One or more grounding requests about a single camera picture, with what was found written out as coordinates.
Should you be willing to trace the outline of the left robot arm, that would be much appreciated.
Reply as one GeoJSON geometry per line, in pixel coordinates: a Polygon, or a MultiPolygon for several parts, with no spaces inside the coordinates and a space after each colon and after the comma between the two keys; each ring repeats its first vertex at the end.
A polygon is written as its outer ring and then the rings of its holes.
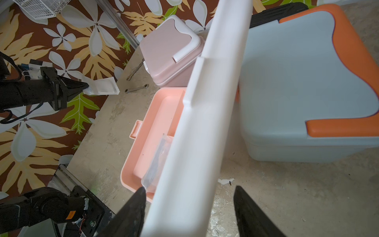
{"type": "Polygon", "coordinates": [[[52,51],[49,59],[60,69],[41,66],[40,77],[32,79],[22,66],[15,64],[9,56],[1,54],[1,113],[8,113],[7,117],[1,118],[1,129],[5,132],[19,126],[10,147],[10,152],[17,161],[13,167],[16,173],[4,184],[5,189],[11,187],[16,180],[21,181],[22,185],[31,181],[22,169],[22,164],[27,162],[27,158],[37,148],[36,134],[47,140],[67,134],[62,127],[39,120],[39,117],[71,108],[62,122],[73,120],[72,129],[81,134],[84,123],[91,122],[84,114],[84,108],[100,109],[83,96],[83,90],[89,85],[83,81],[84,75],[78,71],[82,62],[80,58],[74,58],[69,65],[65,65],[61,55],[52,51]]]}

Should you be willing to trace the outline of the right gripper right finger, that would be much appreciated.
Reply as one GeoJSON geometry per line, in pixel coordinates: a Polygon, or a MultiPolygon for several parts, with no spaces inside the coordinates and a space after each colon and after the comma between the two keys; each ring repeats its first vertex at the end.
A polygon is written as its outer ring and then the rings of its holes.
{"type": "Polygon", "coordinates": [[[285,236],[241,186],[235,188],[234,207],[241,237],[285,236]]]}

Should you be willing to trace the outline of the pink tray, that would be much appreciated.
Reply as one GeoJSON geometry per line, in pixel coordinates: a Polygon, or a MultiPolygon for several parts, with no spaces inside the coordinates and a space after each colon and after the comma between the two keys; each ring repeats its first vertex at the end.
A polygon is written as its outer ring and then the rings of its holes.
{"type": "Polygon", "coordinates": [[[143,120],[137,120],[129,137],[134,139],[120,174],[122,185],[135,192],[142,187],[142,178],[164,135],[175,135],[183,111],[185,87],[164,87],[158,90],[143,120]]]}

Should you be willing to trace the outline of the white first aid kit box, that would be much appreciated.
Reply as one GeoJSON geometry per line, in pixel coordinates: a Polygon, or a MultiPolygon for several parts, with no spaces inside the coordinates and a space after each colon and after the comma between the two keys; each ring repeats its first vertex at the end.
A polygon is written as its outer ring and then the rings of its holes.
{"type": "Polygon", "coordinates": [[[252,12],[251,1],[218,3],[140,237],[206,236],[252,12]]]}

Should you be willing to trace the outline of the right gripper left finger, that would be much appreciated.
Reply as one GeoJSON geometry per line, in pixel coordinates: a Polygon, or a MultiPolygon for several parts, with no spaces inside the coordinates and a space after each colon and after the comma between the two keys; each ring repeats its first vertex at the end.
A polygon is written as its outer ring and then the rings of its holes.
{"type": "Polygon", "coordinates": [[[139,237],[142,233],[147,195],[139,188],[98,237],[139,237]]]}

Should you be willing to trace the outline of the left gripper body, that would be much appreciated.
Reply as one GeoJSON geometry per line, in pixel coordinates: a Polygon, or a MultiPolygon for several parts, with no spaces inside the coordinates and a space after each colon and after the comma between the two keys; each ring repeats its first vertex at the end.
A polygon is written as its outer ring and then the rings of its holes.
{"type": "Polygon", "coordinates": [[[69,79],[59,76],[57,70],[52,67],[41,67],[40,72],[44,83],[41,103],[48,102],[55,111],[66,109],[69,79]]]}

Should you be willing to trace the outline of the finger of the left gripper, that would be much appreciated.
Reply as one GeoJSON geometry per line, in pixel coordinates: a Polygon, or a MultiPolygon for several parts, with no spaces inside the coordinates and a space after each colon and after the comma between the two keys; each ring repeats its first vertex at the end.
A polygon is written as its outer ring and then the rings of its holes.
{"type": "Polygon", "coordinates": [[[59,83],[65,98],[75,98],[85,89],[89,88],[89,84],[87,83],[74,81],[63,76],[59,76],[59,83]]]}

